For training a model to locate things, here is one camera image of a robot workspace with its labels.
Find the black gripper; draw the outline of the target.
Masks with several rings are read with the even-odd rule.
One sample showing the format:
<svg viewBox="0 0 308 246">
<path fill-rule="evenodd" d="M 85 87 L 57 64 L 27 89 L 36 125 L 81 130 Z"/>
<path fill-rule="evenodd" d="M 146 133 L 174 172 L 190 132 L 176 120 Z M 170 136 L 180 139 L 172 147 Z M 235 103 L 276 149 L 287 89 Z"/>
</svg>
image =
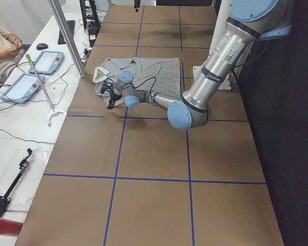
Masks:
<svg viewBox="0 0 308 246">
<path fill-rule="evenodd" d="M 115 107 L 115 102 L 119 99 L 120 99 L 120 96 L 112 92 L 110 94 L 110 101 L 109 101 L 109 104 L 107 106 L 107 109 L 109 109 L 109 110 L 113 109 Z"/>
<path fill-rule="evenodd" d="M 140 0 L 134 0 L 134 8 L 139 9 L 140 7 Z"/>
</svg>

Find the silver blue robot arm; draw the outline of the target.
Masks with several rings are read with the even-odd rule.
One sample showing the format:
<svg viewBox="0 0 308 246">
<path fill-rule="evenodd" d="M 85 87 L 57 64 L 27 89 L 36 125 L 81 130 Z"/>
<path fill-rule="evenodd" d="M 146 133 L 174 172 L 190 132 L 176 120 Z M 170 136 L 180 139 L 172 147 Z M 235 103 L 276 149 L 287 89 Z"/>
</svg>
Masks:
<svg viewBox="0 0 308 246">
<path fill-rule="evenodd" d="M 230 1 L 226 30 L 212 54 L 203 63 L 191 88 L 180 98 L 152 90 L 137 90 L 130 72 L 115 83 L 104 82 L 100 92 L 109 92 L 108 109 L 120 98 L 127 107 L 150 103 L 167 110 L 169 123 L 177 130 L 205 125 L 211 117 L 208 101 L 231 71 L 247 45 L 289 35 L 294 1 Z"/>
</svg>

